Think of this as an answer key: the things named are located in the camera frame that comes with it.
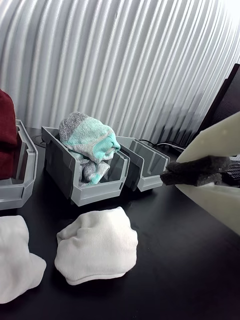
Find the gripper white right finger black foam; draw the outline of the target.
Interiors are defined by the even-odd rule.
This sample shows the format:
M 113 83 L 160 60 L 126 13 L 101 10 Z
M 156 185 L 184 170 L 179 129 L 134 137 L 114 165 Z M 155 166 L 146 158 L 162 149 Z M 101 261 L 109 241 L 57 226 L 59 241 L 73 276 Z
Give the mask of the gripper white right finger black foam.
M 220 173 L 177 174 L 165 171 L 160 178 L 166 186 L 176 186 L 206 212 L 240 234 L 240 190 L 222 185 Z

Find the gripper white left finger black foam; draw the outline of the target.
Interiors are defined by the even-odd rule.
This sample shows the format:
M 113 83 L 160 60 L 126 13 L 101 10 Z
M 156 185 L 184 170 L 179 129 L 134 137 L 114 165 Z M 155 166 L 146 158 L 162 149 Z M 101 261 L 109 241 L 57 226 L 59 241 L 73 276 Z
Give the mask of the gripper white left finger black foam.
M 221 173 L 229 165 L 229 157 L 240 154 L 240 113 L 202 130 L 167 171 L 185 173 Z

